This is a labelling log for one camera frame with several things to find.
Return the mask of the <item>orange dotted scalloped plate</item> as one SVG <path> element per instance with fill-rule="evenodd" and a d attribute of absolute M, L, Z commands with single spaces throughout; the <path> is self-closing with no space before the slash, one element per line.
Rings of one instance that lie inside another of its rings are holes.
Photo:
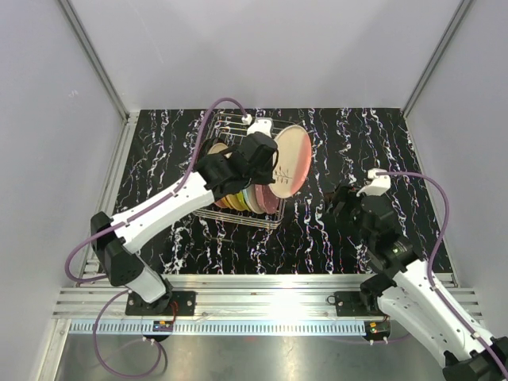
<path fill-rule="evenodd" d="M 228 197 L 225 196 L 222 201 L 227 205 L 228 208 L 235 210 L 234 205 L 229 201 Z"/>

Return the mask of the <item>pink scalloped bottom plate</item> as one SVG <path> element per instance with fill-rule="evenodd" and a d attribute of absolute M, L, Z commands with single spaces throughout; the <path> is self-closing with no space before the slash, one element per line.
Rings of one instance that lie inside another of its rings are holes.
<path fill-rule="evenodd" d="M 279 198 L 275 196 L 268 185 L 255 185 L 256 199 L 260 208 L 267 214 L 274 214 L 279 206 Z"/>

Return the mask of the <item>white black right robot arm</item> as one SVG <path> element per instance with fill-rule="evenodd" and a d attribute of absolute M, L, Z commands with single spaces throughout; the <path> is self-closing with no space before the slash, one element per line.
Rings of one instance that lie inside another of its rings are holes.
<path fill-rule="evenodd" d="M 355 300 L 363 312 L 395 319 L 435 358 L 447 380 L 505 380 L 507 339 L 494 337 L 450 294 L 399 232 L 385 195 L 338 186 L 325 207 L 366 245 L 373 276 Z"/>

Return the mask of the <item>green dotted scalloped plate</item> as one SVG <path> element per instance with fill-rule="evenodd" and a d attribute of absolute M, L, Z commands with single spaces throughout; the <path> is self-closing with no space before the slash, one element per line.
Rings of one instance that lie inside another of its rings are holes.
<path fill-rule="evenodd" d="M 245 200 L 244 200 L 243 192 L 242 191 L 238 192 L 237 194 L 235 194 L 235 197 L 237 198 L 237 201 L 241 205 L 241 209 L 242 210 L 248 210 L 248 206 L 247 206 L 247 204 L 245 203 Z"/>

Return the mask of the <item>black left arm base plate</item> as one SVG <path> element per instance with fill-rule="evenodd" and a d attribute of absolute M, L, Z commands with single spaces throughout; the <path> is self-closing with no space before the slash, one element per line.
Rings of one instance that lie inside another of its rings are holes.
<path fill-rule="evenodd" d="M 194 291 L 172 291 L 155 302 L 148 303 L 136 293 L 129 294 L 125 314 L 127 316 L 192 317 L 197 294 Z"/>

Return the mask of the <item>cream beige floral plate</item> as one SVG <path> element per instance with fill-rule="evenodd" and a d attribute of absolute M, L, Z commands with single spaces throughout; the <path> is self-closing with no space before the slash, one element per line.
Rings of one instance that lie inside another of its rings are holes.
<path fill-rule="evenodd" d="M 256 199 L 256 190 L 253 185 L 242 190 L 244 201 L 248 208 L 255 214 L 263 213 Z"/>

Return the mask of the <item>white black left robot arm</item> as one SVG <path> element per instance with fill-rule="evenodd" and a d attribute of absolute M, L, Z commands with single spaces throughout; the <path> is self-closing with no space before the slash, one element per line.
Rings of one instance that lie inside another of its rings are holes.
<path fill-rule="evenodd" d="M 112 217 L 103 212 L 95 214 L 90 220 L 91 246 L 110 284 L 137 294 L 151 314 L 166 313 L 171 305 L 171 285 L 138 252 L 188 214 L 251 184 L 273 183 L 278 154 L 272 138 L 251 133 L 218 153 L 201 151 L 190 172 L 131 210 Z"/>

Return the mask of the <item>cream pink branch plate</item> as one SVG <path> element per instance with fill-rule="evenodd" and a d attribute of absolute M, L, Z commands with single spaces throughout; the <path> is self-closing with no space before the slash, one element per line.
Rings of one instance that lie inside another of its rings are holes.
<path fill-rule="evenodd" d="M 278 160 L 269 185 L 278 198 L 295 195 L 306 181 L 312 159 L 312 144 L 308 132 L 300 125 L 291 125 L 275 137 Z"/>

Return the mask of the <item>metal wire dish rack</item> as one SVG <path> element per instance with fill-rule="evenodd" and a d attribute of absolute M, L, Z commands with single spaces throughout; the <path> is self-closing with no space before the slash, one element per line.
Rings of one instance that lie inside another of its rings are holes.
<path fill-rule="evenodd" d="M 247 136 L 248 129 L 248 126 L 243 124 L 242 117 L 240 111 L 217 111 L 210 122 L 206 140 L 211 139 L 214 143 L 221 142 L 228 146 L 239 144 Z M 281 224 L 286 204 L 285 200 L 280 199 L 273 214 L 256 214 L 248 210 L 219 208 L 215 204 L 196 210 L 193 214 L 221 222 L 272 230 Z"/>

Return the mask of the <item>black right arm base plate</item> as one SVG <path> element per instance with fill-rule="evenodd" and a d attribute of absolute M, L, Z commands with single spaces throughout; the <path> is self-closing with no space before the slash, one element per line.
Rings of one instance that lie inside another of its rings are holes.
<path fill-rule="evenodd" d="M 407 306 L 388 298 L 387 292 L 336 291 L 326 297 L 338 317 L 384 318 L 407 311 Z"/>

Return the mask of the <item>cream pink floral plate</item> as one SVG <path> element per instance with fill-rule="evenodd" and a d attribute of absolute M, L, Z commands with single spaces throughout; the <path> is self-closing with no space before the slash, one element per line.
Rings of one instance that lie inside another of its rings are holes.
<path fill-rule="evenodd" d="M 208 151 L 208 154 L 209 155 L 221 154 L 224 157 L 229 158 L 231 156 L 231 152 L 229 152 L 228 149 L 229 149 L 229 147 L 227 144 L 218 142 L 210 148 L 210 150 Z"/>

